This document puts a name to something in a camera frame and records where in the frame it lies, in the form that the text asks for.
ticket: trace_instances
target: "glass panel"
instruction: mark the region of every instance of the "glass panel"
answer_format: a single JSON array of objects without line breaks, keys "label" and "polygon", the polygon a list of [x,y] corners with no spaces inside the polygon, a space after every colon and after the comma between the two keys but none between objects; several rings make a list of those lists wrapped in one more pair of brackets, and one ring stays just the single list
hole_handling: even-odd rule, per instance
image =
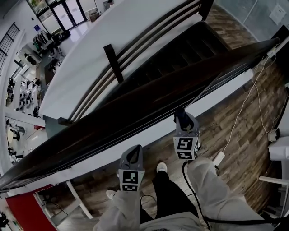
[{"label": "glass panel", "polygon": [[29,0],[29,3],[33,7],[35,13],[39,13],[42,9],[47,7],[44,0]]},{"label": "glass panel", "polygon": [[47,3],[50,5],[51,3],[55,2],[57,0],[47,0]]},{"label": "glass panel", "polygon": [[56,33],[61,30],[60,25],[53,16],[51,10],[48,10],[43,15],[39,17],[39,20],[45,26],[50,34]]},{"label": "glass panel", "polygon": [[73,27],[72,22],[62,4],[54,7],[53,9],[66,30]]},{"label": "glass panel", "polygon": [[79,0],[87,19],[90,14],[98,13],[94,0]]},{"label": "glass panel", "polygon": [[84,21],[76,0],[66,0],[66,4],[76,24]]}]

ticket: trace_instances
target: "window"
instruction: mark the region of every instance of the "window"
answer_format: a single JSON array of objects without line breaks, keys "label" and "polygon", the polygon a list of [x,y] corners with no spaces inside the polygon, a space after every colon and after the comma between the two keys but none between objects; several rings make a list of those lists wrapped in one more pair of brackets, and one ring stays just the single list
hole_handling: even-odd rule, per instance
[{"label": "window", "polygon": [[55,2],[56,0],[47,0],[47,3],[50,5],[51,3]]},{"label": "window", "polygon": [[79,2],[87,19],[90,14],[98,13],[94,0],[79,0]]},{"label": "window", "polygon": [[51,10],[46,11],[44,14],[39,16],[39,20],[45,26],[50,34],[55,34],[60,30],[60,25],[53,16]]},{"label": "window", "polygon": [[47,4],[44,0],[29,0],[29,4],[33,7],[35,13],[37,14],[45,7],[47,7]]}]

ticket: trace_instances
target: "white cable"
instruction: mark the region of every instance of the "white cable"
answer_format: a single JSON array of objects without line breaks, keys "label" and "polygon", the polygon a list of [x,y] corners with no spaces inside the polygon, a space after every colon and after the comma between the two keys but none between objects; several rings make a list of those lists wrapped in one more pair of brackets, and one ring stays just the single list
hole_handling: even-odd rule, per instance
[{"label": "white cable", "polygon": [[[269,59],[269,57],[266,59],[265,63],[263,64],[263,68],[262,68],[261,72],[258,74],[258,76],[257,76],[254,84],[257,82],[259,76],[262,74],[262,72],[263,72],[263,70],[264,70],[264,68],[265,68],[265,64],[266,64],[266,62],[268,61],[268,59]],[[251,91],[252,91],[253,87],[254,87],[254,85],[251,87],[251,89],[250,89],[250,91],[249,91],[246,99],[244,100],[244,102],[243,102],[243,104],[242,104],[241,110],[240,110],[239,114],[237,115],[236,120],[235,120],[235,124],[234,124],[234,126],[233,126],[233,128],[232,128],[232,130],[231,130],[229,141],[228,141],[227,145],[225,146],[223,152],[225,152],[227,146],[229,145],[229,143],[230,143],[230,141],[231,141],[232,133],[233,133],[234,128],[235,128],[235,126],[236,126],[236,124],[237,124],[237,120],[238,120],[238,118],[239,118],[239,116],[240,116],[240,114],[241,114],[241,112],[242,112],[242,110],[243,110],[243,107],[244,107],[245,102],[247,101],[247,99],[249,98],[249,96],[250,96],[250,94],[251,94]]]},{"label": "white cable", "polygon": [[[266,70],[268,67],[270,67],[274,62],[275,62],[275,60],[276,60],[276,55],[275,55],[275,59],[274,59],[274,61],[269,65],[269,66],[267,66],[264,70]],[[262,123],[262,126],[263,126],[263,129],[265,130],[265,132],[266,133],[269,133],[269,132],[271,132],[272,130],[270,130],[270,131],[267,131],[266,130],[266,128],[265,128],[265,126],[264,126],[264,123],[263,123],[263,118],[262,118],[262,111],[261,111],[261,99],[260,99],[260,94],[259,94],[259,90],[258,90],[258,87],[257,87],[257,85],[256,85],[256,81],[254,82],[253,81],[253,79],[251,79],[251,81],[252,81],[252,83],[253,83],[253,85],[254,85],[254,87],[256,88],[256,90],[257,90],[257,94],[258,94],[258,99],[259,99],[259,103],[258,103],[258,106],[259,106],[259,111],[260,111],[260,117],[261,117],[261,123]]]}]

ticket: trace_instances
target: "black pants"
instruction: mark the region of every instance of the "black pants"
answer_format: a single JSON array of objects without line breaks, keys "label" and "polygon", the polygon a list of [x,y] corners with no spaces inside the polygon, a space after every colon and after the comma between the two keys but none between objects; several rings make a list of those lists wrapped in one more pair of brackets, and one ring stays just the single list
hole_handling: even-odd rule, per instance
[{"label": "black pants", "polygon": [[[183,212],[191,212],[198,217],[195,206],[179,186],[170,181],[166,172],[159,171],[153,179],[153,185],[157,195],[158,206],[155,219]],[[151,220],[153,220],[153,218],[141,207],[140,223],[143,224]]]}]

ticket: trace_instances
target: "stair step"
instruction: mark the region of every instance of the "stair step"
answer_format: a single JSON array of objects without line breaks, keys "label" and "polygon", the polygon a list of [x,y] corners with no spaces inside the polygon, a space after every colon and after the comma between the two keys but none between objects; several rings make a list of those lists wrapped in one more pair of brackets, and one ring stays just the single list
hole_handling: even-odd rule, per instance
[{"label": "stair step", "polygon": [[175,49],[171,49],[164,53],[169,64],[175,69],[179,70],[180,68],[188,66],[188,63],[185,61],[185,59],[176,52]]},{"label": "stair step", "polygon": [[149,78],[150,81],[153,81],[155,79],[158,79],[159,77],[162,77],[162,74],[160,71],[154,67],[154,65],[149,64],[146,66],[145,70],[146,76]]},{"label": "stair step", "polygon": [[137,84],[141,87],[147,83],[150,82],[149,78],[144,74],[144,72],[140,72],[138,73],[138,75],[136,75],[136,81],[137,81]]},{"label": "stair step", "polygon": [[186,43],[178,44],[176,50],[189,65],[201,61],[198,54]]},{"label": "stair step", "polygon": [[160,57],[155,59],[152,64],[160,71],[162,75],[167,75],[175,70],[171,65],[169,65],[165,55],[160,55]]},{"label": "stair step", "polygon": [[198,54],[198,56],[204,60],[213,57],[215,54],[209,49],[209,47],[200,39],[190,38],[186,42],[191,48]]}]

